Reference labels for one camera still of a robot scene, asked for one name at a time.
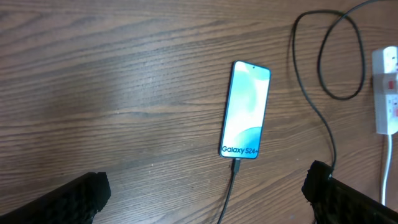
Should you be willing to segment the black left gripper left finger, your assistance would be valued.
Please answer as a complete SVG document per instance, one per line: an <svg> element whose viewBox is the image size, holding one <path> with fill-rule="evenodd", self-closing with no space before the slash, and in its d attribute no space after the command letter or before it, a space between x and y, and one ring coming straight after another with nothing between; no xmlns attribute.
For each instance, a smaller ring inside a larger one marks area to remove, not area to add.
<svg viewBox="0 0 398 224"><path fill-rule="evenodd" d="M1 215L1 223L87 223L111 196L105 172L88 172L28 204Z"/></svg>

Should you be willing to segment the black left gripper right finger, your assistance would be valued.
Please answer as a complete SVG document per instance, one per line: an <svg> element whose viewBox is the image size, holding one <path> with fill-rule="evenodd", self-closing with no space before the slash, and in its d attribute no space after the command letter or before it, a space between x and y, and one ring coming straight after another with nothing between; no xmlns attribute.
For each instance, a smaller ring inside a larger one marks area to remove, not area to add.
<svg viewBox="0 0 398 224"><path fill-rule="evenodd" d="M302 187L319 224L397 224L397 212L332 178L333 169L314 161Z"/></svg>

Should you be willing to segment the blue Galaxy smartphone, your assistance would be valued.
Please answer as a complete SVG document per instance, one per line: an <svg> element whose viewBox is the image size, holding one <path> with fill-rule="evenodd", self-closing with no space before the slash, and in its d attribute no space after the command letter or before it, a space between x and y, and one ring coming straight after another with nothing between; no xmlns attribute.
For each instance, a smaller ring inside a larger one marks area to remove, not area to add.
<svg viewBox="0 0 398 224"><path fill-rule="evenodd" d="M232 159L259 155L271 70L253 63L233 62L219 154Z"/></svg>

